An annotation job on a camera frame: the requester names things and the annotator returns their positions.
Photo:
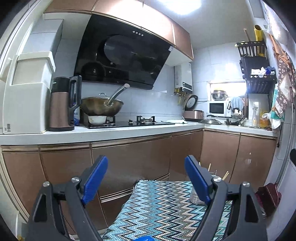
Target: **lower cabinet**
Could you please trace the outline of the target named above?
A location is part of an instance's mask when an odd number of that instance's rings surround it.
[[[107,156],[107,172],[95,199],[86,206],[100,230],[114,222],[137,181],[189,180],[184,168],[187,155],[193,155],[202,167],[211,163],[210,172],[217,170],[220,177],[229,171],[226,182],[249,181],[257,191],[268,175],[275,145],[274,139],[201,130],[92,145],[2,146],[2,151],[9,178],[29,213],[44,181],[67,182],[80,176],[99,155]],[[74,234],[67,203],[61,205],[68,231]]]
[[[184,167],[184,160],[193,155],[198,161],[202,151],[203,131],[172,137],[169,181],[189,180]]]
[[[99,188],[100,197],[133,188],[139,180],[168,174],[171,138],[111,147],[93,148],[94,160],[108,158],[108,169]]]
[[[251,183],[254,191],[264,185],[272,158],[276,140],[241,136],[237,159],[235,162],[231,184],[243,181]]]
[[[40,155],[46,179],[53,184],[64,183],[74,176],[80,176],[85,168],[92,165],[90,148],[50,152],[44,152],[41,148]],[[75,231],[67,203],[62,205],[62,210],[69,225]],[[86,205],[86,210],[98,230],[107,227],[98,195]]]
[[[190,153],[190,137],[191,133],[172,137],[169,181],[185,181],[184,159]]]
[[[108,226],[110,226],[116,219],[117,215],[120,213],[122,206],[130,198],[131,194],[113,199],[107,202],[102,202],[102,208],[106,217]]]
[[[208,168],[211,163],[210,172],[215,173],[217,170],[217,176],[220,177],[229,171],[229,175],[225,179],[226,182],[229,182],[238,146],[239,135],[205,131],[200,157],[201,166]]]
[[[46,181],[38,149],[36,148],[35,151],[3,153],[11,182],[29,214],[42,183]]]

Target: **white bowl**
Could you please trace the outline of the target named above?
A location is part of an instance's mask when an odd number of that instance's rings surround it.
[[[103,115],[94,115],[89,116],[89,123],[93,125],[104,124],[106,122],[107,117]]]

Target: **blue gripper pad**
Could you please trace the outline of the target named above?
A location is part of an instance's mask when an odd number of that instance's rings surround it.
[[[150,236],[144,236],[144,237],[134,239],[133,241],[154,241],[154,239]]]
[[[205,202],[206,205],[209,205],[213,187],[211,182],[212,175],[206,168],[201,167],[192,155],[185,158],[185,170],[199,199]]]
[[[106,156],[99,156],[93,166],[90,169],[85,170],[87,172],[87,179],[83,185],[83,196],[81,201],[84,205],[94,199],[96,192],[101,184],[101,181],[108,168],[108,159]]]

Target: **screw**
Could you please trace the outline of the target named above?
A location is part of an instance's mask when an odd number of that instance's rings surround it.
[[[244,187],[248,188],[248,187],[250,186],[250,183],[248,183],[248,182],[243,182],[242,185],[243,185]]]
[[[214,177],[214,182],[219,183],[222,181],[221,177]]]
[[[44,186],[44,187],[48,187],[49,185],[50,185],[49,181],[45,181],[45,182],[42,184],[42,186]]]
[[[80,178],[79,177],[73,177],[72,179],[71,179],[71,182],[73,182],[73,183],[77,183],[77,182],[79,182],[80,181]]]

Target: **black shelf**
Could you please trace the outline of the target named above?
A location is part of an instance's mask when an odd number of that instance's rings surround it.
[[[247,85],[247,94],[269,94],[274,89],[274,85],[277,82],[275,75],[264,75],[263,78],[259,78],[258,75],[245,76]]]
[[[247,94],[270,94],[277,82],[276,75],[251,75],[252,69],[261,69],[269,66],[267,47],[264,41],[237,43],[241,60],[239,65],[246,81]]]

